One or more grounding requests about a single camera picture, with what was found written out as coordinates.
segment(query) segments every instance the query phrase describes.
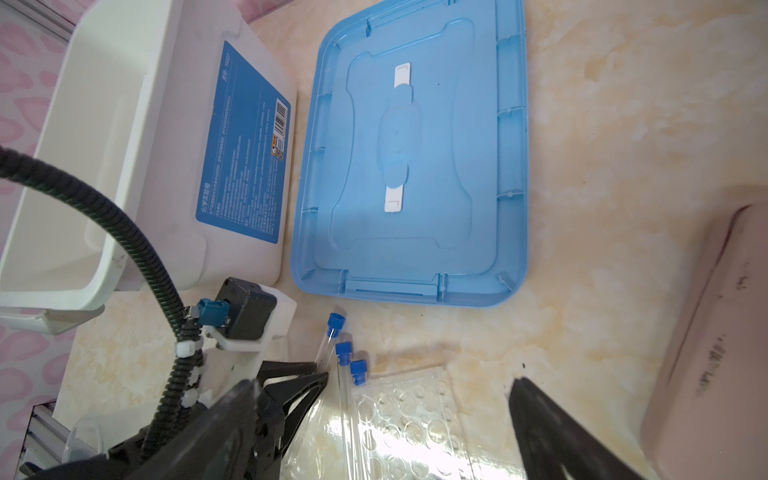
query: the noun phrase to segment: blue plastic lid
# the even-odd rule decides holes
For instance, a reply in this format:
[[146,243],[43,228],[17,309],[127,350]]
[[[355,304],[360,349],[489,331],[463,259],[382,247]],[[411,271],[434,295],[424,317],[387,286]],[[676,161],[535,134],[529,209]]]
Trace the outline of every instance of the blue plastic lid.
[[368,364],[365,360],[355,360],[349,364],[349,373],[352,374],[352,378],[355,380],[355,385],[361,386],[366,382]]
[[331,313],[328,316],[328,330],[326,330],[326,335],[332,339],[335,339],[337,336],[339,336],[339,331],[344,328],[345,321],[346,318],[344,318],[344,315]]
[[509,298],[528,264],[526,71],[522,0],[385,0],[334,26],[304,144],[296,284],[402,303]]
[[349,362],[352,360],[352,342],[337,343],[336,356],[339,357],[339,365],[349,365]]

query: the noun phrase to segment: blue test tube cap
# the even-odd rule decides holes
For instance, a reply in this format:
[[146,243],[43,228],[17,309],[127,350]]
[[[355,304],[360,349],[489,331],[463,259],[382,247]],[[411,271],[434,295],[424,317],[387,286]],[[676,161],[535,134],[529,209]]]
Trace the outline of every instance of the blue test tube cap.
[[337,343],[336,356],[339,357],[339,365],[349,365],[349,363],[352,362],[352,342]]
[[356,360],[349,364],[349,372],[352,373],[352,378],[355,379],[355,385],[361,386],[366,382],[368,364],[365,360]]
[[227,322],[227,316],[230,314],[230,304],[223,300],[211,300],[203,298],[197,302],[197,311],[200,317],[197,319],[198,325],[209,325],[221,327]]
[[339,332],[344,327],[345,321],[346,318],[344,318],[344,315],[331,313],[328,317],[328,330],[326,331],[326,335],[332,339],[335,339],[337,336],[339,336]]

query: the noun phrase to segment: test tube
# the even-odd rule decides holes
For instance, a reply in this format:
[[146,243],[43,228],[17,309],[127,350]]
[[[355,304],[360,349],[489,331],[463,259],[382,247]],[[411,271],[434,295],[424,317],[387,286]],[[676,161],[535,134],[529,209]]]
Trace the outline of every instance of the test tube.
[[320,341],[317,356],[315,356],[318,373],[328,371],[328,363],[331,360],[331,355],[333,355],[333,346],[336,344],[336,337],[339,336],[339,332],[344,326],[344,320],[345,318],[338,313],[331,313],[328,317],[328,328]]
[[[346,371],[349,372],[349,377],[347,378],[354,381],[355,386],[361,386],[368,379],[368,364],[365,360],[351,362]],[[353,465],[349,471],[354,472],[354,474],[350,475],[352,480],[357,480],[358,478],[362,479],[365,477],[365,467],[363,466],[364,463],[362,460],[362,446],[360,445],[357,408],[354,407],[355,401],[352,396],[352,389],[349,387],[347,387],[347,389],[349,390],[349,405],[353,406],[348,410],[349,423],[351,424],[350,429],[352,432],[355,432],[355,434],[352,435]]]
[[341,409],[342,428],[341,438],[344,445],[344,460],[349,480],[356,480],[358,476],[355,459],[359,454],[355,443],[355,422],[353,421],[352,405],[352,374],[349,372],[349,364],[352,360],[352,343],[341,342],[336,344],[336,356],[339,357],[339,408]]

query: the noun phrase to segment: pink tiled wall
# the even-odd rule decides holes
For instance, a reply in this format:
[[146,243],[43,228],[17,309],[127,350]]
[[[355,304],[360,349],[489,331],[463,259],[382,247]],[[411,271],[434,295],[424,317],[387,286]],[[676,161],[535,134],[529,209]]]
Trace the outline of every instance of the pink tiled wall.
[[[38,0],[46,4],[73,25],[76,25],[85,10],[96,0]],[[291,0],[232,0],[248,23],[263,17],[272,10],[282,7]]]
[[[66,44],[0,4],[0,144],[35,152]],[[22,189],[0,180],[0,251]],[[74,330],[60,336],[0,326],[0,480],[14,478],[32,406],[54,399]]]

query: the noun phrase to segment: marble countertop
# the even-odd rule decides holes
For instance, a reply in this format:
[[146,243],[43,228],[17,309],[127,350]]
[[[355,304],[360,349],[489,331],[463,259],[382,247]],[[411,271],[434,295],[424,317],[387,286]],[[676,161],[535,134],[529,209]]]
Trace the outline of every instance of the marble countertop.
[[[525,477],[506,402],[519,376],[656,478],[640,424],[707,226],[768,190],[768,5],[526,2],[528,277],[508,302],[469,310],[312,296],[289,274],[317,48],[334,24],[372,3],[296,0],[251,25],[299,88],[276,285],[299,304],[291,359],[312,359],[339,304],[373,373],[446,365],[478,478]],[[56,417],[71,427],[88,412],[156,399],[172,342],[148,292],[114,294],[101,317],[78,328]]]

